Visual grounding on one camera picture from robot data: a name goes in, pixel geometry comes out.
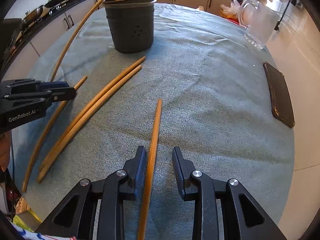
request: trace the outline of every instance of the table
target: table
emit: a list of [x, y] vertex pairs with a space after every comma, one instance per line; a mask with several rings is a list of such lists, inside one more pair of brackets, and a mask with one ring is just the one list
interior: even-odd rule
[[[278, 223], [287, 200], [293, 163], [293, 130], [271, 114], [264, 61], [268, 50], [246, 42], [244, 29], [207, 12], [155, 4], [155, 38], [147, 51], [115, 50], [104, 9], [89, 18], [68, 50], [56, 76], [75, 85], [87, 81], [60, 114], [44, 143], [24, 195], [44, 219], [82, 178], [103, 179], [149, 147], [156, 102], [163, 99], [147, 239], [191, 239], [193, 203], [180, 198], [171, 152], [219, 180], [237, 178]], [[48, 80], [74, 29], [53, 44], [29, 76]], [[140, 70], [112, 96], [60, 154], [42, 184], [38, 166], [68, 123], [121, 70], [143, 55]], [[15, 179], [22, 187], [29, 157], [47, 116], [12, 131]], [[125, 202], [126, 239], [135, 239], [141, 199]]]

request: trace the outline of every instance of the black phone case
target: black phone case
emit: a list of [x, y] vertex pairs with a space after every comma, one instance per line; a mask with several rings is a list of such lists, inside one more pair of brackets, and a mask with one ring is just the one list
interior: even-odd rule
[[268, 62], [263, 63], [266, 72], [273, 116], [290, 128], [294, 127], [291, 99], [283, 74]]

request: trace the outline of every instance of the clear glass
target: clear glass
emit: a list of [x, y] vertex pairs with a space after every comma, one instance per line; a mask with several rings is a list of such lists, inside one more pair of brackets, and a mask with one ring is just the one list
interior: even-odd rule
[[[248, 5], [253, 6], [255, 10], [253, 11], [250, 24], [245, 25], [242, 17], [244, 9]], [[239, 24], [246, 28], [245, 39], [255, 47], [263, 49], [279, 20], [279, 16], [275, 11], [259, 2], [245, 0], [239, 8], [238, 19]]]

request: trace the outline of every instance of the fabric cloth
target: fabric cloth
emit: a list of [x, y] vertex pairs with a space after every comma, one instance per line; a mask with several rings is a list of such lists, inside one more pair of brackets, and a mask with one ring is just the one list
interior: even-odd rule
[[[238, 179], [278, 223], [291, 184], [294, 137], [293, 130], [271, 113], [262, 63], [275, 66], [272, 56], [267, 49], [250, 45], [243, 28], [207, 12], [155, 4], [154, 22], [153, 46], [135, 54], [115, 50], [104, 9], [85, 23], [56, 80], [75, 85], [84, 75], [88, 79], [41, 148], [24, 194], [27, 202], [44, 220], [80, 179], [103, 179], [134, 157], [138, 145], [148, 149], [157, 99], [162, 98], [146, 239], [191, 239], [194, 203], [183, 202], [178, 193], [171, 159], [175, 146], [211, 178]], [[30, 77], [49, 79], [73, 30], [40, 57]], [[89, 119], [44, 181], [36, 183], [39, 164], [70, 121], [143, 55], [147, 56], [143, 68]], [[18, 188], [36, 141], [56, 107], [53, 104], [46, 117], [12, 131]], [[136, 239], [140, 204], [141, 199], [124, 204], [126, 239]]]

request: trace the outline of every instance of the cable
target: cable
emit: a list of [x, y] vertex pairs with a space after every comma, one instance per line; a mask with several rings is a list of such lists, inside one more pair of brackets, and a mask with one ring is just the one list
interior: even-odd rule
[[[14, 155], [13, 155], [13, 145], [12, 145], [12, 134], [11, 134], [11, 157], [12, 157], [12, 181], [14, 183]], [[13, 222], [13, 202], [14, 202], [14, 191], [12, 190], [12, 205], [11, 205], [11, 220]]]
[[279, 24], [280, 24], [280, 22], [282, 21], [282, 19], [283, 19], [283, 17], [284, 17], [284, 14], [285, 14], [285, 12], [287, 11], [287, 8], [289, 7], [290, 2], [291, 2], [291, 0], [288, 1], [288, 4], [287, 4], [287, 6], [286, 6], [285, 9], [284, 9], [284, 12], [283, 12], [283, 15], [282, 15], [281, 19], [277, 22], [277, 25], [276, 25], [276, 27], [275, 27], [275, 31], [279, 31]]

